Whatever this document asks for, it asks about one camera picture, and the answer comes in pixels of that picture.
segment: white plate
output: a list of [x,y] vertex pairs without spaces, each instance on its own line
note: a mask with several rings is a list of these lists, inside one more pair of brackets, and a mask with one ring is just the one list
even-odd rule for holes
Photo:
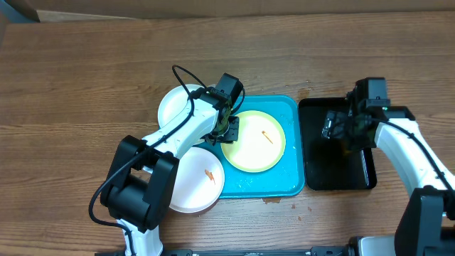
[[271,115],[256,110],[241,112],[237,117],[238,140],[221,144],[225,158],[242,171],[260,172],[272,168],[283,156],[286,146],[282,126]]
[[[201,85],[186,85],[190,92],[201,88]],[[178,86],[169,91],[164,98],[161,100],[158,107],[158,124],[160,127],[164,127],[174,117],[185,108],[188,101],[188,94],[186,93],[183,86]],[[204,142],[203,139],[199,139],[195,144]]]
[[[205,174],[212,173],[215,182]],[[170,208],[181,213],[196,213],[211,206],[220,197],[225,172],[220,160],[205,149],[192,147],[178,164],[176,184]]]

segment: small orange item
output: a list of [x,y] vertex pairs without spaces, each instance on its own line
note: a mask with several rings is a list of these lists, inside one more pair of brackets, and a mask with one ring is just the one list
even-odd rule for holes
[[213,174],[212,174],[211,172],[205,170],[205,175],[207,175],[207,177],[208,177],[211,181],[213,181],[213,184],[216,185],[215,179],[213,178]]
[[267,133],[265,131],[262,131],[262,134],[269,140],[270,143],[273,144],[272,140],[269,138],[269,136],[267,135]]

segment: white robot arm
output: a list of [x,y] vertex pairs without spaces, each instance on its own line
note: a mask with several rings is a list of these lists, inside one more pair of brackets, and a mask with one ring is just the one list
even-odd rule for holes
[[414,116],[406,107],[390,106],[384,78],[357,81],[346,100],[350,103],[349,113],[329,112],[323,137],[341,139],[350,150],[380,148],[410,196],[397,232],[359,239],[356,255],[453,252],[453,230],[448,231],[452,235],[442,235],[446,231],[441,222],[445,215],[455,219],[455,177],[425,142]]
[[[201,137],[213,143],[237,140],[238,117],[231,114],[237,110],[232,106],[242,91],[245,95],[237,78],[224,74],[215,87],[193,91],[184,109],[157,132],[143,139],[128,136],[120,142],[107,181],[97,193],[101,191],[101,204],[117,220],[116,226],[126,231],[127,248],[121,254],[161,255],[164,249],[158,226],[171,202],[179,160]],[[150,181],[131,175],[131,168],[148,171]],[[90,217],[100,224],[115,225]]]
[[[391,118],[389,119],[389,122],[413,133],[416,139],[421,141],[427,151],[431,154],[433,160],[436,162],[449,184],[455,186],[454,175],[443,165],[425,142],[416,121],[411,121],[408,118]],[[433,186],[439,190],[446,189],[446,186],[434,172],[432,165],[429,163],[422,150],[403,132],[388,124],[379,123],[378,128],[376,129],[375,143],[391,160],[398,175],[400,175],[400,178],[405,184],[409,196],[411,196],[415,188],[423,188],[424,186]]]

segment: wood grain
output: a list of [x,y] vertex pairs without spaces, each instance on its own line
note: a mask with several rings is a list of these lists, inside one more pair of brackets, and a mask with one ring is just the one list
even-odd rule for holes
[[77,14],[63,11],[36,10],[41,23],[45,22],[73,22],[73,21],[108,21],[112,19],[131,19],[118,16],[105,16],[93,14]]
[[[90,221],[87,205],[120,139],[158,128],[159,102],[178,84],[172,64],[207,84],[227,72],[248,95],[296,101],[342,97],[356,80],[384,76],[394,105],[411,109],[454,170],[454,24],[455,13],[438,12],[9,25],[0,49],[0,252],[124,246],[120,230]],[[372,191],[221,200],[201,215],[169,212],[161,239],[195,250],[294,249],[393,233],[408,196],[385,155],[374,157]]]
[[9,21],[6,18],[5,14],[0,13],[0,46],[1,42],[3,42],[3,36],[5,34],[6,25],[8,25]]
[[446,0],[27,0],[37,10],[130,18],[453,11]]

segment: black cable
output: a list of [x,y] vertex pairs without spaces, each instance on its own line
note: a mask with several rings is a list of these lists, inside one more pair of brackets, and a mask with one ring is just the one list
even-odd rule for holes
[[237,111],[239,111],[240,106],[242,106],[243,100],[245,99],[245,88],[242,87],[242,101],[240,101],[240,104],[230,113],[230,114],[235,114]]
[[181,70],[183,70],[184,72],[188,73],[189,75],[191,75],[194,79],[196,79],[203,87],[206,87],[200,80],[199,78],[197,78],[195,75],[193,75],[193,73],[189,72],[188,70],[186,70],[185,68],[182,68],[178,65],[173,65],[172,66],[172,72],[173,74],[176,76],[177,80],[180,82],[180,84],[182,85],[183,89],[186,91],[186,93],[188,94],[189,96],[189,99],[190,99],[190,103],[191,103],[191,110],[190,112],[188,113],[188,116],[182,121],[182,123],[180,123],[177,127],[175,127],[174,129],[172,129],[168,134],[162,136],[162,138],[160,138],[158,141],[156,141],[155,143],[153,143],[151,146],[147,147],[145,150],[143,150],[142,152],[140,152],[139,154],[137,154],[136,156],[134,156],[132,159],[130,159],[126,164],[124,164],[122,167],[120,167],[118,170],[116,170],[105,182],[103,182],[101,184],[101,186],[95,191],[95,193],[93,194],[92,196],[92,199],[90,200],[90,204],[88,206],[88,214],[90,216],[90,219],[92,219],[93,222],[97,223],[97,224],[100,224],[100,225],[106,225],[106,226],[109,226],[109,227],[118,227],[118,228],[121,228],[125,231],[125,235],[128,236],[128,240],[129,240],[129,249],[131,250],[131,254],[132,256],[135,256],[136,255],[136,252],[134,251],[134,246],[133,246],[133,237],[132,237],[132,234],[131,234],[131,231],[129,230],[129,228],[125,225],[122,225],[122,224],[119,224],[119,223],[111,223],[111,222],[108,222],[108,221],[104,221],[104,220],[100,220],[98,218],[95,217],[95,214],[93,213],[93,206],[95,205],[95,202],[98,198],[98,196],[101,194],[101,191],[104,187],[106,187],[111,181],[112,179],[114,179],[117,175],[119,175],[122,171],[126,170],[126,169],[129,169],[131,168],[131,166],[135,163],[137,163],[140,159],[142,159],[142,157],[144,157],[146,155],[147,152],[151,151],[153,148],[155,148],[156,146],[160,145],[161,143],[165,142],[170,136],[172,136],[172,134],[174,134],[175,132],[177,132],[183,125],[186,124],[186,122],[193,116],[193,113],[194,113],[194,100],[193,98],[190,97],[190,91],[188,90],[188,88],[186,87],[185,83],[182,81],[182,79],[180,79],[180,77],[178,76],[177,72],[176,72],[176,68],[179,68]]
[[207,86],[204,85],[204,83],[199,80],[198,77],[196,77],[195,75],[193,75],[193,73],[191,73],[190,71],[186,70],[185,68],[182,68],[181,66],[179,65],[173,65],[172,66],[172,71],[173,71],[173,74],[176,76],[177,80],[180,82],[180,84],[183,86],[183,88],[185,88],[185,91],[188,93],[188,89],[186,88],[185,84],[183,83],[182,79],[180,79],[180,77],[177,75],[176,73],[176,68],[180,68],[181,70],[185,71],[185,73],[189,74],[190,76],[192,76],[196,81],[198,81],[200,83],[200,85],[202,85],[204,88],[207,88]]
[[[433,167],[433,169],[436,172],[438,178],[441,180],[441,182],[444,184],[444,186],[447,188],[447,190],[450,192],[450,194],[454,196],[454,190],[450,186],[450,183],[446,180],[446,177],[445,177],[444,173],[442,173],[442,171],[439,169],[439,167],[436,164],[436,161],[433,159],[432,155],[428,152],[427,148],[425,148],[425,146],[420,142],[420,140],[418,140],[418,138],[415,137],[415,135],[413,133],[408,132],[405,128],[403,128],[403,127],[401,127],[399,125],[396,125],[396,124],[394,124],[392,122],[386,121],[386,120],[382,120],[382,119],[378,119],[378,118],[371,118],[371,117],[367,117],[367,118],[365,118],[363,120],[365,120],[365,121],[374,121],[374,122],[382,122],[384,124],[390,125],[391,127],[394,127],[395,129],[401,131],[402,133],[406,134],[409,138],[411,138],[417,144],[417,146],[419,146],[420,150],[422,150],[422,153],[428,159],[428,162]],[[337,127],[340,124],[346,123],[347,121],[349,121],[348,118],[346,118],[344,121],[341,121],[341,122],[338,122],[338,123],[334,124],[331,127],[331,129]]]

